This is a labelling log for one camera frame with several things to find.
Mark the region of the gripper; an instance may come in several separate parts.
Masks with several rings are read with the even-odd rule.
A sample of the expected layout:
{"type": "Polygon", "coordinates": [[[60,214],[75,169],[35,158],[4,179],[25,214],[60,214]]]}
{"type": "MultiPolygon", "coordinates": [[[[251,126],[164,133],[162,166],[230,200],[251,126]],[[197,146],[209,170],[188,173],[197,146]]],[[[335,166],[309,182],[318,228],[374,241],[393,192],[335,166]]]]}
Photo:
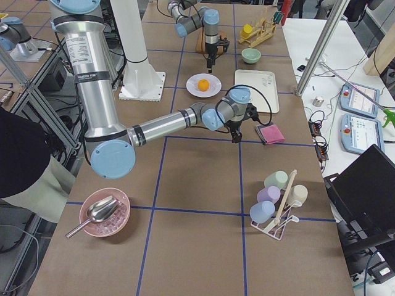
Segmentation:
{"type": "Polygon", "coordinates": [[[211,73],[212,66],[215,65],[215,60],[217,58],[217,43],[214,44],[205,43],[205,50],[207,52],[207,59],[206,59],[207,71],[211,73]]]}
{"type": "Polygon", "coordinates": [[[229,129],[231,136],[232,136],[232,143],[241,142],[242,140],[242,133],[240,132],[240,127],[243,121],[233,121],[228,120],[225,123],[225,126],[229,129]]]}

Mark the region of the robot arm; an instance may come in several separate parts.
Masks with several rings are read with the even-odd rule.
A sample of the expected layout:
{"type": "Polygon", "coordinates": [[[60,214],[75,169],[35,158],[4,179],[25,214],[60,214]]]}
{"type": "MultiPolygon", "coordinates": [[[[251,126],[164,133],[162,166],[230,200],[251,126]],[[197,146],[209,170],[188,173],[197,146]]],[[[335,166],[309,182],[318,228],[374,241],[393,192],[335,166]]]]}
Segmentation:
{"type": "Polygon", "coordinates": [[[168,1],[167,11],[175,21],[175,30],[179,37],[185,38],[188,34],[203,29],[202,37],[208,55],[206,65],[208,72],[212,73],[220,45],[219,12],[205,6],[197,9],[197,3],[199,1],[168,1]]]}
{"type": "MultiPolygon", "coordinates": [[[[112,1],[111,6],[127,62],[120,96],[159,101],[165,73],[149,63],[137,2],[112,1]]],[[[135,165],[135,147],[199,123],[211,131],[227,127],[233,141],[240,142],[239,127],[252,110],[250,91],[243,86],[232,87],[216,104],[198,102],[130,128],[122,125],[106,61],[99,1],[51,1],[50,8],[54,28],[65,38],[88,122],[90,164],[99,176],[124,177],[135,165]]]]}

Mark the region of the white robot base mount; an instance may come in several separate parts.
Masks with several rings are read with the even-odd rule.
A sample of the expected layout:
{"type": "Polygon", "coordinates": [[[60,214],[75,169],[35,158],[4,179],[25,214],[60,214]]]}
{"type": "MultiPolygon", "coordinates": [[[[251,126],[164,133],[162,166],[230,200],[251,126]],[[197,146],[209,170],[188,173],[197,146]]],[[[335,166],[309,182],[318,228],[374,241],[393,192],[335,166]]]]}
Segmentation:
{"type": "Polygon", "coordinates": [[[127,64],[120,98],[124,100],[161,100],[166,73],[149,63],[137,1],[111,1],[113,15],[127,64]]]}

